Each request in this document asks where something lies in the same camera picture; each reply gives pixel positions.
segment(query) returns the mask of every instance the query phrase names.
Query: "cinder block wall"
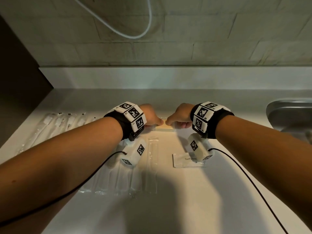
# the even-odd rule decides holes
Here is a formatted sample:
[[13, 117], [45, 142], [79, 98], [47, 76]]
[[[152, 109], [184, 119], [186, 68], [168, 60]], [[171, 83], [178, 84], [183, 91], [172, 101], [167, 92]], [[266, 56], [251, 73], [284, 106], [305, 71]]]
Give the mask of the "cinder block wall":
[[[82, 0], [137, 35], [146, 0]], [[0, 0], [40, 66], [312, 65], [312, 0], [151, 0], [138, 40], [111, 32], [74, 0]]]

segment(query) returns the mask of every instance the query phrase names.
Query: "forearm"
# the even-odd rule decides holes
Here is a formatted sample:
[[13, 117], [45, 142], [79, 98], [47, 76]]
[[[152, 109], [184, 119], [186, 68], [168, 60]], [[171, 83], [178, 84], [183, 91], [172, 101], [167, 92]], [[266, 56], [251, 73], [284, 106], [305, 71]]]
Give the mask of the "forearm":
[[248, 171], [305, 219], [312, 204], [311, 145], [234, 116], [219, 122], [216, 138]]
[[102, 118], [45, 141], [0, 165], [0, 221], [39, 207], [75, 188], [105, 161], [123, 136]]

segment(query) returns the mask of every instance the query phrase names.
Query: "hand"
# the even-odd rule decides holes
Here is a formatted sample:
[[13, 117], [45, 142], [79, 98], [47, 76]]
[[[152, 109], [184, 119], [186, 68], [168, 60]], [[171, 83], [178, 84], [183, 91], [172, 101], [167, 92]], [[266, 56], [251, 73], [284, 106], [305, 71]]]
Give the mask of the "hand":
[[177, 122], [178, 126], [181, 128], [189, 128], [192, 125], [190, 118], [191, 110], [193, 109], [193, 104], [182, 103], [177, 107], [174, 114], [168, 117], [166, 124], [171, 125], [173, 122]]
[[151, 125], [154, 125], [154, 124], [157, 124], [157, 125], [161, 126], [163, 124], [163, 120], [160, 119], [156, 115], [152, 105], [150, 105], [150, 104], [142, 104], [139, 107], [142, 109], [142, 111], [145, 114], [145, 117], [146, 117], [146, 120], [147, 120], [147, 123], [146, 123], [147, 126], [151, 126]]

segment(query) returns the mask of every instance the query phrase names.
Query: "wall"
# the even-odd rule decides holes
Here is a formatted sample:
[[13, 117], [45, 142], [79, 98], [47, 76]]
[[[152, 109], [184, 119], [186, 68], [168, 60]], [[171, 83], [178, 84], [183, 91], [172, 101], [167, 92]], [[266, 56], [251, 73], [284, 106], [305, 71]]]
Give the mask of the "wall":
[[[146, 0], [82, 0], [129, 35]], [[74, 0], [0, 0], [40, 66], [312, 65], [312, 0], [151, 0], [124, 39]]]
[[4, 19], [0, 18], [0, 147], [53, 89]]

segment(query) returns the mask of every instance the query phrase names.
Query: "yellow soap bar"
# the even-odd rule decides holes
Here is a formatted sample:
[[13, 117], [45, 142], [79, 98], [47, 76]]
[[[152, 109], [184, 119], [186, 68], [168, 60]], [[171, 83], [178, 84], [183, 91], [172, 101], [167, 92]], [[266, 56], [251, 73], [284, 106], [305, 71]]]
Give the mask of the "yellow soap bar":
[[166, 124], [167, 119], [163, 120], [163, 124], [161, 126], [156, 126], [155, 131], [175, 131], [175, 128], [171, 125], [168, 126]]

